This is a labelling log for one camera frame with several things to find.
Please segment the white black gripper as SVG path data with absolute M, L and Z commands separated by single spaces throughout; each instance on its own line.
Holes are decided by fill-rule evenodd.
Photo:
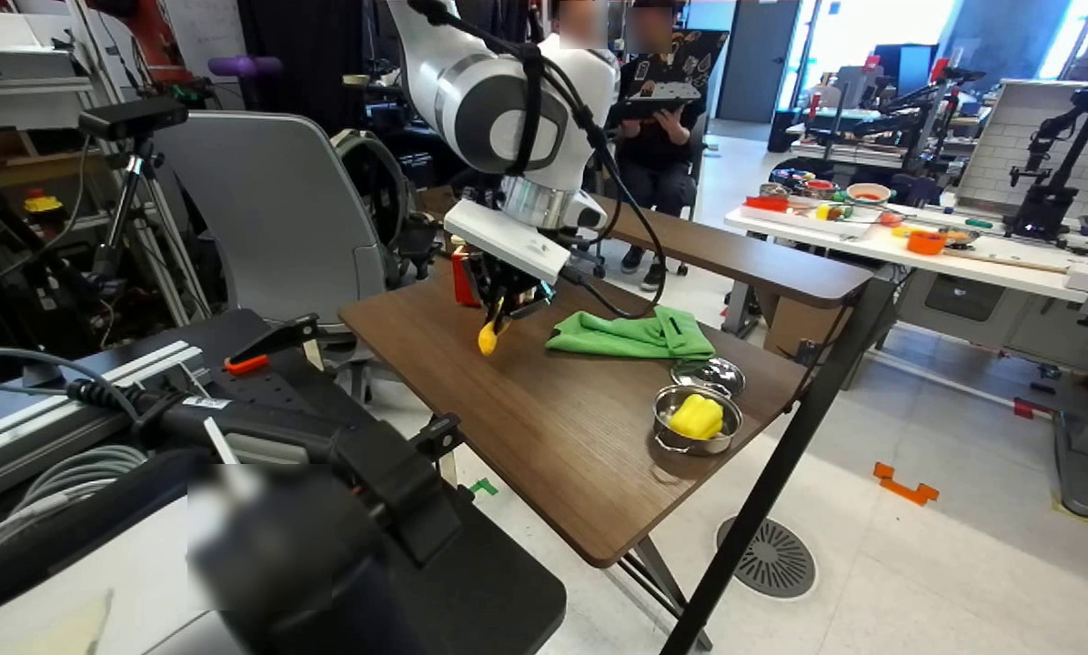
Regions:
M 539 228 L 507 219 L 475 201 L 453 201 L 445 228 L 471 247 L 468 269 L 485 302 L 479 327 L 507 327 L 539 310 L 548 282 L 560 280 L 572 249 Z

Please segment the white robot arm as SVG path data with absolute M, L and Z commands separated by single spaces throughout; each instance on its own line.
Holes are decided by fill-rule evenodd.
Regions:
M 493 201 L 453 201 L 445 228 L 471 247 L 479 305 L 501 331 L 565 276 L 572 249 L 560 231 L 610 220 L 587 168 L 604 154 L 618 74 L 568 35 L 492 35 L 453 0 L 384 8 L 414 114 L 468 172 L 499 181 Z

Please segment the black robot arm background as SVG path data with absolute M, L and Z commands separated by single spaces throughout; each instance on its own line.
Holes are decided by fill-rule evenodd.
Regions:
M 1012 235 L 1058 240 L 1061 219 L 1078 196 L 1071 185 L 1074 164 L 1088 145 L 1088 88 L 1071 94 L 1071 109 L 1046 116 L 1034 137 L 1023 168 L 1012 168 L 1012 181 L 1029 181 L 1018 211 L 1008 219 Z

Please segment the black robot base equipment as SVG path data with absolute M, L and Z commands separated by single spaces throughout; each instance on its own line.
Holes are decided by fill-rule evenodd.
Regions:
M 0 655 L 532 655 L 565 583 L 237 310 L 0 380 Z

